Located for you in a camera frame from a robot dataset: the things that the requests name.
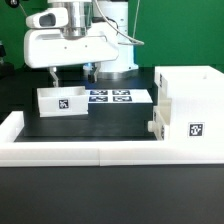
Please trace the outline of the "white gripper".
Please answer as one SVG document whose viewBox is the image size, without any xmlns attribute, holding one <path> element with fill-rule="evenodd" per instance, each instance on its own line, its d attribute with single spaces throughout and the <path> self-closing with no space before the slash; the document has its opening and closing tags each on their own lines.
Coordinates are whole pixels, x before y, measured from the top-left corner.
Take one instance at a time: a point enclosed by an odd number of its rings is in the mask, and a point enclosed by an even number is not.
<svg viewBox="0 0 224 224">
<path fill-rule="evenodd" d="M 94 23 L 84 36 L 66 37 L 68 10 L 48 8 L 26 18 L 24 60 L 31 68 L 48 68 L 53 86 L 59 87 L 59 66 L 115 60 L 119 55 L 117 34 L 106 23 Z M 91 65 L 88 81 L 95 83 L 99 67 Z"/>
</svg>

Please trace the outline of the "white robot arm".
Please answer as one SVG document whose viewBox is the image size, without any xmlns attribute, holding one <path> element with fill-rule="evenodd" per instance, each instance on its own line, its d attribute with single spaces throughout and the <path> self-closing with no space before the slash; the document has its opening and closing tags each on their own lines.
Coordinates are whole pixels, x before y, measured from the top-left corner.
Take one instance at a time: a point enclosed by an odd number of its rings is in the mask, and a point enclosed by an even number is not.
<svg viewBox="0 0 224 224">
<path fill-rule="evenodd" d="M 48 0 L 50 7 L 26 18 L 24 61 L 32 69 L 84 64 L 90 82 L 100 73 L 135 70 L 133 46 L 137 41 L 119 30 L 118 22 L 104 14 L 94 16 L 99 0 Z"/>
</svg>

